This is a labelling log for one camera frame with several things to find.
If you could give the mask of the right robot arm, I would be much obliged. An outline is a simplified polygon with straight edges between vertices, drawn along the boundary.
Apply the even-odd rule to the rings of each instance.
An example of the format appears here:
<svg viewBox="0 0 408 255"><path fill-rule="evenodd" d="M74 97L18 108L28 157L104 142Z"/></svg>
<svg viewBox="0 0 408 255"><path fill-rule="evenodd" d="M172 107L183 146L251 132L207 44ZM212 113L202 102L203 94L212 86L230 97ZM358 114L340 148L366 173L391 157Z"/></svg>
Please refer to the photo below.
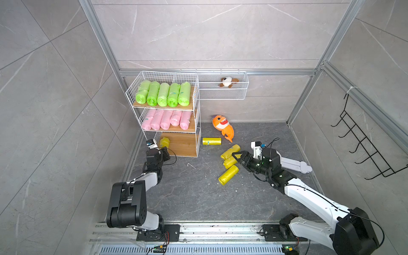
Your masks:
<svg viewBox="0 0 408 255"><path fill-rule="evenodd" d="M378 240L373 228L376 222L364 210L351 209L325 197L292 173L312 172L306 162L282 157L277 150L267 147L256 147L253 153L234 152L232 157L248 172L263 175L271 187L323 220L317 223L289 214L280 221L282 238L306 238L331 248L338 255L370 255L383 245L384 241Z"/></svg>

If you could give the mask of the pink roll small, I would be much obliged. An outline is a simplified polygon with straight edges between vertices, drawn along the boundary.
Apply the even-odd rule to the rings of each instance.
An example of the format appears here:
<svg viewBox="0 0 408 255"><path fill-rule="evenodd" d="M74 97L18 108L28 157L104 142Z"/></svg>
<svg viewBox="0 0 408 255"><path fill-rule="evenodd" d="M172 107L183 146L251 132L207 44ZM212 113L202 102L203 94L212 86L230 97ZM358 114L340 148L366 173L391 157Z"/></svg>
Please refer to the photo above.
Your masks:
<svg viewBox="0 0 408 255"><path fill-rule="evenodd" d="M141 127L142 127L143 130L149 131L149 130L152 129L151 128L151 122L152 122L152 119L153 119L155 113L156 113L155 109L149 109L148 110L148 112L145 115L145 117L144 117L144 119L142 121L142 124L141 124Z"/></svg>

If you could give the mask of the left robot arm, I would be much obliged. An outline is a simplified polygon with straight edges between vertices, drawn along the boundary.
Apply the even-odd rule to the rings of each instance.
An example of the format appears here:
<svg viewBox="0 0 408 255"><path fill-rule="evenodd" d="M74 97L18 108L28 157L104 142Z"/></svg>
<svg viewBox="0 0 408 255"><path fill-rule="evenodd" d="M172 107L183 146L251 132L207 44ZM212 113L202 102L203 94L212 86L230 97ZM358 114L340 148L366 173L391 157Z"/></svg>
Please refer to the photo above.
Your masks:
<svg viewBox="0 0 408 255"><path fill-rule="evenodd" d="M112 186L106 224L109 228L128 228L137 231L164 232L163 218L147 209L146 193L158 185L163 177L162 166L170 160L166 147L146 151L142 174L128 182Z"/></svg>

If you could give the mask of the green roll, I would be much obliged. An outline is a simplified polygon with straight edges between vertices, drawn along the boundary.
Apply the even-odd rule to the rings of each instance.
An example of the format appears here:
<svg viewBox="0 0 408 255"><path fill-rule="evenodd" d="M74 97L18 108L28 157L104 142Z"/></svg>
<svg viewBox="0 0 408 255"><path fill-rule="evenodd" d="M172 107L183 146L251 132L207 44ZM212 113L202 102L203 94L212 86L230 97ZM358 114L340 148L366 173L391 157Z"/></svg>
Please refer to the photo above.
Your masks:
<svg viewBox="0 0 408 255"><path fill-rule="evenodd" d="M149 91L147 94L146 102L149 106L156 106L157 105L157 97L160 90L160 84L157 81L153 81L149 85Z"/></svg>
<svg viewBox="0 0 408 255"><path fill-rule="evenodd" d="M167 97L169 95L170 85L168 83L162 83L159 87L159 92L157 96L157 104L160 107L167 106Z"/></svg>
<svg viewBox="0 0 408 255"><path fill-rule="evenodd" d="M149 93L149 87L150 87L151 81L149 80L144 80L141 82L138 91L135 95L135 100L138 104L145 104L147 101L147 96Z"/></svg>
<svg viewBox="0 0 408 255"><path fill-rule="evenodd" d="M178 95L178 104L186 107L190 104L190 93L191 93L191 84L189 82L184 82L180 86L180 92Z"/></svg>
<svg viewBox="0 0 408 255"><path fill-rule="evenodd" d="M181 86L177 83L170 85L169 94L167 96L167 104L169 107L176 107L178 105L178 97Z"/></svg>

